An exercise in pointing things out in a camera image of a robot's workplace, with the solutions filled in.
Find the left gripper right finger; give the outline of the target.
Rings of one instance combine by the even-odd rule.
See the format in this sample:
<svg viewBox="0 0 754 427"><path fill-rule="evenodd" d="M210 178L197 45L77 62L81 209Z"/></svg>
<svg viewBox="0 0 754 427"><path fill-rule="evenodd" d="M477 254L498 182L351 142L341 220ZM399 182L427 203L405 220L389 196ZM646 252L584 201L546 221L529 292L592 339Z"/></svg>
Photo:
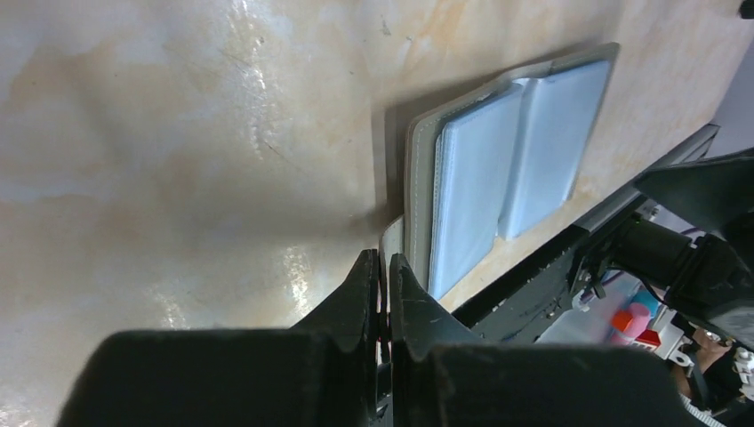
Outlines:
<svg viewBox="0 0 754 427"><path fill-rule="evenodd" d="M396 426L695 426L663 363L614 346L511 345L472 333L391 258Z"/></svg>

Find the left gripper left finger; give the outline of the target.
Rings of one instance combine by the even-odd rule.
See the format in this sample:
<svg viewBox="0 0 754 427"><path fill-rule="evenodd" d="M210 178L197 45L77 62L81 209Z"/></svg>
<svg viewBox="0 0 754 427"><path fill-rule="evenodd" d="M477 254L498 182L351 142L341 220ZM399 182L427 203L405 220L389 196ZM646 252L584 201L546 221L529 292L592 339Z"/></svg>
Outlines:
<svg viewBox="0 0 754 427"><path fill-rule="evenodd" d="M377 410L376 250L294 326L131 330L88 358L61 426L366 426Z"/></svg>

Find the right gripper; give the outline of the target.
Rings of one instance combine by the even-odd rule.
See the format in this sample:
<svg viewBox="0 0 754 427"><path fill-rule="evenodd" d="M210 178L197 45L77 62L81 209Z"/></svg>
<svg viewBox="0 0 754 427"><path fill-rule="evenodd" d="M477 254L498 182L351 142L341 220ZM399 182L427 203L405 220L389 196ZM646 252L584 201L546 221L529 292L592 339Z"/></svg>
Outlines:
<svg viewBox="0 0 754 427"><path fill-rule="evenodd" d="M703 234L631 220L617 231L614 266L660 288L664 303L695 324L752 347L752 149L654 168L634 186Z"/></svg>

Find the grey card holder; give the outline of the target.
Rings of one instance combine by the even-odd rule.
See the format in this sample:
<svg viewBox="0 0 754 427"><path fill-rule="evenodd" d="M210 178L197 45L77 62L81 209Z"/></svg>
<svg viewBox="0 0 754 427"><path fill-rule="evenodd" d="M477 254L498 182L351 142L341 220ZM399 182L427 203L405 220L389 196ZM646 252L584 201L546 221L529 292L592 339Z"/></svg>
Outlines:
<svg viewBox="0 0 754 427"><path fill-rule="evenodd" d="M621 47L508 68L415 117L398 149L403 212L380 255L408 260L433 298L557 211L575 180Z"/></svg>

